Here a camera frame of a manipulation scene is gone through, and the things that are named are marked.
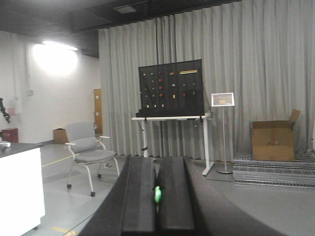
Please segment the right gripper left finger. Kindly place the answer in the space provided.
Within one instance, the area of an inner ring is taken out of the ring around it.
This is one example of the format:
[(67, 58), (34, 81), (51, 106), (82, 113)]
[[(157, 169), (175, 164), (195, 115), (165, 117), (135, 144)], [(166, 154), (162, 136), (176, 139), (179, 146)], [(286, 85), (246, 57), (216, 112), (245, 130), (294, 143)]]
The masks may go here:
[(130, 157), (82, 236), (153, 236), (156, 233), (154, 161)]

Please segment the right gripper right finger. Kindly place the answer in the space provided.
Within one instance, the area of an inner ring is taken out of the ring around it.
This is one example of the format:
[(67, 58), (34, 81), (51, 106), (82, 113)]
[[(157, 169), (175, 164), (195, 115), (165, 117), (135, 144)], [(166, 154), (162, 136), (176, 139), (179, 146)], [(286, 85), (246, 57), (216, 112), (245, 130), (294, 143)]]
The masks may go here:
[(159, 236), (280, 236), (281, 232), (251, 217), (223, 198), (216, 190), (214, 203), (201, 209), (192, 178), (182, 157), (163, 158), (157, 184)]

